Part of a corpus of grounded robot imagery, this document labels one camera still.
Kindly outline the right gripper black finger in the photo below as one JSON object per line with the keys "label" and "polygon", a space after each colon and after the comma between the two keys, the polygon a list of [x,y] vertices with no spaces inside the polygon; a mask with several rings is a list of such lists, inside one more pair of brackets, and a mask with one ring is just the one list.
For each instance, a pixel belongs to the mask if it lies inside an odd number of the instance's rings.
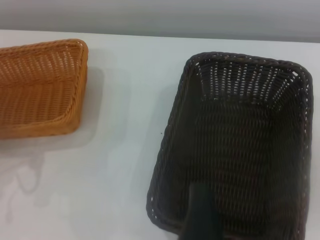
{"label": "right gripper black finger", "polygon": [[180,240],[223,239],[223,227],[213,198],[205,184],[190,185],[187,214],[178,237]]}

